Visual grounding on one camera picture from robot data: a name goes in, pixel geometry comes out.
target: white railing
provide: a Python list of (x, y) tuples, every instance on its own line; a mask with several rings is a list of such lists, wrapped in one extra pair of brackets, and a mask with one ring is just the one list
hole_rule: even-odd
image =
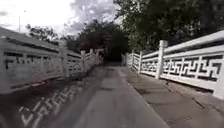
[(0, 94), (28, 88), (44, 80), (77, 76), (94, 66), (88, 57), (16, 32), (0, 28)]
[(224, 42), (224, 31), (168, 48), (161, 41), (159, 51), (142, 56), (131, 53), (126, 62), (134, 69), (141, 65), (139, 73), (209, 89), (224, 99), (224, 43), (220, 41)]

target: green tree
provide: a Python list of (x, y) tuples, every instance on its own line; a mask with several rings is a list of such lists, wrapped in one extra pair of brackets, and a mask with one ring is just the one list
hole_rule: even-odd
[(55, 41), (58, 39), (58, 34), (56, 34), (52, 28), (32, 27), (29, 24), (26, 26), (26, 28), (29, 30), (29, 35), (31, 37), (58, 45), (58, 42)]
[(132, 49), (156, 50), (161, 39), (174, 45), (223, 26), (220, 13), (223, 4), (219, 0), (114, 0), (114, 3), (120, 7), (117, 17), (123, 17), (122, 26)]
[(128, 38), (119, 25), (93, 20), (78, 34), (76, 46), (81, 50), (103, 48), (108, 60), (120, 60), (128, 51)]

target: sky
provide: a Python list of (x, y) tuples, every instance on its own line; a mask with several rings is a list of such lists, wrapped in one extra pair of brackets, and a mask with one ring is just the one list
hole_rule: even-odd
[(25, 26), (52, 27), (59, 34), (77, 34), (93, 19), (111, 21), (113, 0), (0, 0), (0, 26), (27, 32)]

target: paved road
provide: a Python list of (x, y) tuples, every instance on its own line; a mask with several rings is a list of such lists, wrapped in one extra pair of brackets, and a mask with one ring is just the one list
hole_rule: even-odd
[(143, 98), (110, 68), (73, 128), (169, 128)]

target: concrete path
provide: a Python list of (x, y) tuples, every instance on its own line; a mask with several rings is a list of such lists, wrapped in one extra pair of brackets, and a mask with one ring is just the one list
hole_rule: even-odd
[(110, 68), (74, 128), (169, 128), (130, 86), (119, 68)]
[(193, 95), (173, 90), (171, 82), (138, 75), (130, 68), (123, 68), (122, 72), (125, 79), (171, 128), (224, 128), (221, 111), (197, 101)]

